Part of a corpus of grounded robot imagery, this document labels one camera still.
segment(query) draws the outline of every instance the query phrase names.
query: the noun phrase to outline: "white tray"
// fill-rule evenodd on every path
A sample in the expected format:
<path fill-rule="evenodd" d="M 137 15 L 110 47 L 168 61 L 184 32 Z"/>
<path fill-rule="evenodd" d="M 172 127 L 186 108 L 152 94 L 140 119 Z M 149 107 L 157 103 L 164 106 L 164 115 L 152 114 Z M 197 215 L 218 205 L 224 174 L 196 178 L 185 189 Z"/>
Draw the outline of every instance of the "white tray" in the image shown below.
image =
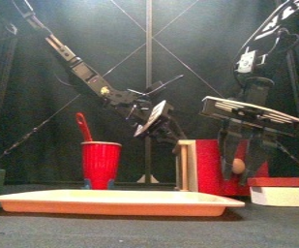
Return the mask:
<path fill-rule="evenodd" d="M 198 192 L 49 190 L 0 196 L 6 211 L 101 215 L 220 216 L 245 202 Z"/>

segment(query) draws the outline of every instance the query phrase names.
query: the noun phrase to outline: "metal pole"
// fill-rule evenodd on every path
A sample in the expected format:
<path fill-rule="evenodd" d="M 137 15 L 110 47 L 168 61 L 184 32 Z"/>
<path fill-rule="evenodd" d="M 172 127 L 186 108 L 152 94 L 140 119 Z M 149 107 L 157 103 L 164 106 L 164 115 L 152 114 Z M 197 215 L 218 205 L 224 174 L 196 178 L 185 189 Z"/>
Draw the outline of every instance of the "metal pole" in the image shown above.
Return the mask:
<path fill-rule="evenodd" d="M 153 64 L 153 2 L 148 0 L 148 88 L 152 86 Z M 152 138 L 146 137 L 146 183 L 152 183 Z"/>

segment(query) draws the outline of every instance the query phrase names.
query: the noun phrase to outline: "red box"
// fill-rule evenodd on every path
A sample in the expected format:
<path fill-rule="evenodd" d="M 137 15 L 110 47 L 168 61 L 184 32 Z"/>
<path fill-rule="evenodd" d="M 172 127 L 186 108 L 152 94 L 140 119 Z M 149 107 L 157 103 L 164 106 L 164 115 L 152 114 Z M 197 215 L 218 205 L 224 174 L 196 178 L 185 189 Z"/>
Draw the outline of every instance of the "red box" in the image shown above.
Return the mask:
<path fill-rule="evenodd" d="M 236 157 L 245 160 L 248 140 L 240 144 Z M 250 196 L 249 185 L 238 184 L 241 175 L 233 173 L 225 180 L 221 168 L 221 153 L 216 139 L 180 140 L 178 187 L 218 196 Z M 269 177 L 269 165 L 264 164 L 257 176 Z"/>

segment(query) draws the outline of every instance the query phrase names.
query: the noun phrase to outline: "red container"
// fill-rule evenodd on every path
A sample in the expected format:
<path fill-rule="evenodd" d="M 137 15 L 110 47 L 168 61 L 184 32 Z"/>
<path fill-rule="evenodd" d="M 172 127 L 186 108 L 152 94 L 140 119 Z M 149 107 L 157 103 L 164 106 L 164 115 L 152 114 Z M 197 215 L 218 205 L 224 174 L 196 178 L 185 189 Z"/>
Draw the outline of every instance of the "red container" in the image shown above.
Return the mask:
<path fill-rule="evenodd" d="M 198 139 L 197 147 L 197 171 L 198 171 L 198 192 L 220 196 L 250 196 L 249 185 L 238 184 L 241 175 L 233 173 L 232 180 L 225 180 L 221 168 L 220 145 L 216 139 Z M 245 160 L 248 140 L 240 143 L 236 157 Z M 257 172 L 258 176 L 269 176 L 268 162 Z"/>
<path fill-rule="evenodd" d="M 106 190 L 116 179 L 122 145 L 114 142 L 82 142 L 84 175 L 96 190 Z"/>

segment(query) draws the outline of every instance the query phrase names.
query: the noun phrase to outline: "black backdrop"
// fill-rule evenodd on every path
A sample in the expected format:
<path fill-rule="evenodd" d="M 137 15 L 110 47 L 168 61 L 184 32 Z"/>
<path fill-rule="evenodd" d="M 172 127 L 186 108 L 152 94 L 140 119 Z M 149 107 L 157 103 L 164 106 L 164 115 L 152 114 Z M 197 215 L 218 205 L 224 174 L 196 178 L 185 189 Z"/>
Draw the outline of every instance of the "black backdrop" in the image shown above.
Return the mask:
<path fill-rule="evenodd" d="M 32 0 L 36 13 L 78 56 L 120 90 L 146 89 L 145 0 Z M 153 82 L 185 75 L 153 99 L 168 100 L 189 139 L 216 139 L 220 122 L 200 116 L 205 96 L 232 97 L 238 86 L 232 75 L 236 54 L 276 9 L 273 0 L 154 0 Z M 44 39 L 14 13 L 20 43 L 0 116 L 0 154 L 34 127 L 50 119 L 13 152 L 0 159 L 10 183 L 77 182 L 82 180 L 81 142 L 76 113 L 86 114 L 96 140 L 121 142 L 118 181 L 137 181 L 145 173 L 145 141 L 134 128 L 104 108 L 94 96 L 74 99 L 78 91 L 65 85 L 74 78 Z M 286 67 L 278 72 L 269 108 L 298 116 Z M 282 139 L 299 156 L 299 139 Z M 153 141 L 152 172 L 161 182 L 176 181 L 174 146 Z M 272 162 L 273 175 L 299 176 L 285 154 Z"/>

